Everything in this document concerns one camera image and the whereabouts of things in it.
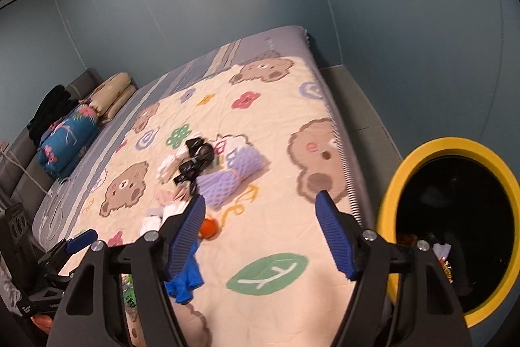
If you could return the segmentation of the yellow rimmed black trash bin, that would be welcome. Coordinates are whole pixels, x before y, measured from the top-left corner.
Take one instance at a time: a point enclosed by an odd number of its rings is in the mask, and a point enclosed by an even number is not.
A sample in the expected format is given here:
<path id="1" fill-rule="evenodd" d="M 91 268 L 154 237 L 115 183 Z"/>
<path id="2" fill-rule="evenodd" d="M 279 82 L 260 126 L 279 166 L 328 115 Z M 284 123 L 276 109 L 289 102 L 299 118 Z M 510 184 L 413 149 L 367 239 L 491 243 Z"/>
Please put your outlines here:
<path id="1" fill-rule="evenodd" d="M 396 244 L 450 246 L 451 285 L 469 327 L 490 319 L 519 277 L 519 184 L 496 153 L 467 138 L 437 138 L 404 159 L 377 230 Z"/>

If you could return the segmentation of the green snack wrapper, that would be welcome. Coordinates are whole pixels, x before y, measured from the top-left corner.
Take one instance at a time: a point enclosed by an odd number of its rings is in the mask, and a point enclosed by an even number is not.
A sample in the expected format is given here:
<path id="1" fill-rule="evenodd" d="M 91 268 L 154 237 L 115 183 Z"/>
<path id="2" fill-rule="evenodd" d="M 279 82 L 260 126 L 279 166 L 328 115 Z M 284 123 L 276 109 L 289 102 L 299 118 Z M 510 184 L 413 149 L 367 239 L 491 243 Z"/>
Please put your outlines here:
<path id="1" fill-rule="evenodd" d="M 124 305 L 130 308 L 136 308 L 137 298 L 134 290 L 133 279 L 130 274 L 122 275 L 122 289 Z"/>

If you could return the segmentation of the cream patterned pillow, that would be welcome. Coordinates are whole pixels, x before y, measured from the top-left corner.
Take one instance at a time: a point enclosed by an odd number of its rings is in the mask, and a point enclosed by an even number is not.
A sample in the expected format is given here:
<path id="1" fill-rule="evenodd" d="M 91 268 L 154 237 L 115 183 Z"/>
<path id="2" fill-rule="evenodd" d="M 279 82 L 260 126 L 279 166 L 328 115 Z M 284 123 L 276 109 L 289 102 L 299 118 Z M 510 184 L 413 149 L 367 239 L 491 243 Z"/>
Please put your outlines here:
<path id="1" fill-rule="evenodd" d="M 80 103 L 93 109 L 99 122 L 106 124 L 115 118 L 136 91 L 130 75 L 121 72 L 105 80 Z"/>

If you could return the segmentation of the black plastic bag bundle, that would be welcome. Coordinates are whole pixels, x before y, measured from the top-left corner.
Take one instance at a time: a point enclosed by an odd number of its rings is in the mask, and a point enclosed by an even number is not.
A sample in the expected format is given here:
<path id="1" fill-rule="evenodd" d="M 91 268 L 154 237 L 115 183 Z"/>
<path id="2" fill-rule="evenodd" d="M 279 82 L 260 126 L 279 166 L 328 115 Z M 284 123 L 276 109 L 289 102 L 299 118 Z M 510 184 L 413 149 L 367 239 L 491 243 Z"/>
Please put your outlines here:
<path id="1" fill-rule="evenodd" d="M 197 193 L 197 178 L 214 160 L 213 146 L 203 137 L 195 137 L 185 142 L 188 148 L 188 158 L 179 165 L 179 174 L 174 177 L 174 183 L 179 186 L 188 183 L 189 193 Z"/>

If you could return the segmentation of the black bedside cabinet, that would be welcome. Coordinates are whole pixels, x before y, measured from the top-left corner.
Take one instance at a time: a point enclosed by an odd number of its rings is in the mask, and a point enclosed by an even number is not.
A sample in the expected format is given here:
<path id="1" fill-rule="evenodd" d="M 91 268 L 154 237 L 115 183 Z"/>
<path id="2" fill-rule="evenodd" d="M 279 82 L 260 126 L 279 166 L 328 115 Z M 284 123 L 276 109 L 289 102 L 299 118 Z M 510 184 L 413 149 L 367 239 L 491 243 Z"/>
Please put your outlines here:
<path id="1" fill-rule="evenodd" d="M 24 296 L 39 291 L 43 276 L 39 257 L 30 240 L 30 225 L 21 203 L 1 212 L 1 256 L 11 274 L 11 281 Z"/>

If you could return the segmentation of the blue floral folded blanket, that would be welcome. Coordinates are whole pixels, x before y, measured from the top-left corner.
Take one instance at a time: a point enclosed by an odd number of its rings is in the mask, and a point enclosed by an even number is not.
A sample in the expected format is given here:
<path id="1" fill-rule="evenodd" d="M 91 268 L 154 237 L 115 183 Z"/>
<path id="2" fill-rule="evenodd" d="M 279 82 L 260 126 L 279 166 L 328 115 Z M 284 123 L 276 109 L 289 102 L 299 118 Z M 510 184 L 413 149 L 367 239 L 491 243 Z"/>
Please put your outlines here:
<path id="1" fill-rule="evenodd" d="M 78 105 L 42 137 L 38 162 L 55 180 L 67 178 L 99 134 L 97 112 Z"/>

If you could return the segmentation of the purple foam fruit net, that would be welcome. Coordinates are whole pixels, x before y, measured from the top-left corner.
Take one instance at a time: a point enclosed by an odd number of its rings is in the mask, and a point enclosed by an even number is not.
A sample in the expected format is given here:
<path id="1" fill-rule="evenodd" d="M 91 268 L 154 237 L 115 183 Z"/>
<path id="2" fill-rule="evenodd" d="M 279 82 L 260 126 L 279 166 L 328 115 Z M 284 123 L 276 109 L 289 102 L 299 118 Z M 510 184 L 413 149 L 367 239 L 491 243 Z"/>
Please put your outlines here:
<path id="1" fill-rule="evenodd" d="M 197 178 L 198 192 L 211 209 L 219 209 L 234 194 L 241 183 L 265 165 L 254 146 L 246 145 L 236 152 L 227 169 L 203 174 Z"/>

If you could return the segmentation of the blue rubber glove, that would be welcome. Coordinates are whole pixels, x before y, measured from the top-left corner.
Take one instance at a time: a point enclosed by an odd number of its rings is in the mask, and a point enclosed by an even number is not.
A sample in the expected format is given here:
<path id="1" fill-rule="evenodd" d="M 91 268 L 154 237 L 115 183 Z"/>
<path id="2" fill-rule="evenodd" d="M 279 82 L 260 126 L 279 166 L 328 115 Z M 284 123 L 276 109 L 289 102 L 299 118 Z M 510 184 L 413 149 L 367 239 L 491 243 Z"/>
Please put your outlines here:
<path id="1" fill-rule="evenodd" d="M 198 246 L 198 240 L 195 240 L 182 271 L 170 281 L 165 282 L 168 296 L 173 298 L 177 304 L 184 305 L 190 303 L 194 299 L 193 291 L 204 284 L 196 260 Z"/>

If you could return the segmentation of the cream bear pattern quilt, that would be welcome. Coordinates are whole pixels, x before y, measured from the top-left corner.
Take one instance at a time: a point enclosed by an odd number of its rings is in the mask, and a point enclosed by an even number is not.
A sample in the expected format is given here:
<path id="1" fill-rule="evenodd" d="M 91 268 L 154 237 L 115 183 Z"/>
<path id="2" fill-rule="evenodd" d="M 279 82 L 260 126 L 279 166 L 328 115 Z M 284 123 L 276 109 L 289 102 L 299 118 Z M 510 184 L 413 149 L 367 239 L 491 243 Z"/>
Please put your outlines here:
<path id="1" fill-rule="evenodd" d="M 197 288 L 180 278 L 171 299 L 186 341 L 329 345 L 353 284 L 332 261 L 314 200 L 325 190 L 350 212 L 355 195 L 306 56 L 268 53 L 147 107 L 94 175 L 73 232 L 120 246 L 183 212 L 189 190 L 176 177 L 194 137 L 214 158 L 197 177 Z"/>

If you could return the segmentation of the black clothing pile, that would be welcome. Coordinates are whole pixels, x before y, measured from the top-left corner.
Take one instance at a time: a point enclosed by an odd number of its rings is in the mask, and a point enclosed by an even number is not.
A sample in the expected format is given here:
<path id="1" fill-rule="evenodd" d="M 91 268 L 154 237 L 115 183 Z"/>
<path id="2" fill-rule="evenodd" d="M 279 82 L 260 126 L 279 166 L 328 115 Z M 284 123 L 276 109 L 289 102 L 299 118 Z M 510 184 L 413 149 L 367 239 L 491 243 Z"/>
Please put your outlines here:
<path id="1" fill-rule="evenodd" d="M 76 106 L 78 100 L 72 98 L 64 86 L 53 87 L 41 101 L 32 120 L 27 124 L 29 138 L 38 147 L 41 137 L 55 122 L 67 116 Z"/>

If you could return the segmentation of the grey blue striped mattress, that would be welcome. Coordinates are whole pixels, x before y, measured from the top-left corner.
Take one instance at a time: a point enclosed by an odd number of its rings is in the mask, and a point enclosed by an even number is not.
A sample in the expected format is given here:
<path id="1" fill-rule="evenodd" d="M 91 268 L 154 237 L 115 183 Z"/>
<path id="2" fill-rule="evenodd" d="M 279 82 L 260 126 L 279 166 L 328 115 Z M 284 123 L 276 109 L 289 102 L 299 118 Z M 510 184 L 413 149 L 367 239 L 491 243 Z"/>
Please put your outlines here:
<path id="1" fill-rule="evenodd" d="M 205 77 L 272 52 L 281 56 L 301 54 L 311 61 L 325 100 L 331 108 L 333 121 L 338 125 L 345 158 L 345 173 L 347 180 L 353 185 L 355 199 L 351 211 L 347 213 L 355 215 L 360 222 L 369 223 L 372 216 L 359 164 L 331 91 L 321 77 L 309 50 L 307 33 L 298 26 L 285 26 L 228 43 L 138 89 L 116 114 L 115 119 L 103 128 L 72 175 L 65 182 L 53 185 L 50 196 L 35 215 L 32 224 L 35 239 L 44 249 L 50 249 L 59 240 L 86 231 L 75 234 L 72 229 L 86 198 L 87 189 L 92 184 L 94 175 L 99 172 L 102 162 L 115 151 L 116 144 L 124 138 L 147 107 Z"/>

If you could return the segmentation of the pink cloth bundle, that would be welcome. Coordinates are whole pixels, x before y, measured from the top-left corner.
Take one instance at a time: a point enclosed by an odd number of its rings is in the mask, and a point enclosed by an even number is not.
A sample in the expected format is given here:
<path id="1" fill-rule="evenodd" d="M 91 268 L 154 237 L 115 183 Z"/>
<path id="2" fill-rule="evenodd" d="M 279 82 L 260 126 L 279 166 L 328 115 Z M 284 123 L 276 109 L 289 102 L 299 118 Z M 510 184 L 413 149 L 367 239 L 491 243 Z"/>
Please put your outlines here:
<path id="1" fill-rule="evenodd" d="M 185 187 L 157 188 L 154 194 L 156 202 L 163 207 L 189 200 L 190 192 Z"/>

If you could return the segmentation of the dark grey padded headboard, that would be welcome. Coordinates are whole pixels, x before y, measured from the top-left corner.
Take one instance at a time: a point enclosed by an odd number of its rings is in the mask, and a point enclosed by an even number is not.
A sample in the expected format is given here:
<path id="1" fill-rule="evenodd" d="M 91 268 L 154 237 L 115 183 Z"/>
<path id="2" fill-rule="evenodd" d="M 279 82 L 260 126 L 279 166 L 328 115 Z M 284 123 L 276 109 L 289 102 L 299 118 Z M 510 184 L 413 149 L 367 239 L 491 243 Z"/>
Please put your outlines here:
<path id="1" fill-rule="evenodd" d="M 101 84 L 98 72 L 90 68 L 65 89 L 80 101 Z M 38 162 L 38 147 L 29 138 L 27 125 L 1 152 L 1 205 L 21 203 L 29 216 L 34 216 L 55 179 Z"/>

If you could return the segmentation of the orange ball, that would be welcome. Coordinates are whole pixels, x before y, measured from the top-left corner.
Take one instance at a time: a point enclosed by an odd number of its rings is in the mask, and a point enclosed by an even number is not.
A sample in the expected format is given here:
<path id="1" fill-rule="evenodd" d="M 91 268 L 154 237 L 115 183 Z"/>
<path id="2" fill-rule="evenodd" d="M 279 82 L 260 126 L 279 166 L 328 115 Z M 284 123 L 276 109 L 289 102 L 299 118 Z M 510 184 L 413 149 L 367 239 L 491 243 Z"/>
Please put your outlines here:
<path id="1" fill-rule="evenodd" d="M 201 240 L 212 240 L 219 235 L 220 227 L 217 219 L 206 218 L 200 226 L 198 237 Z"/>

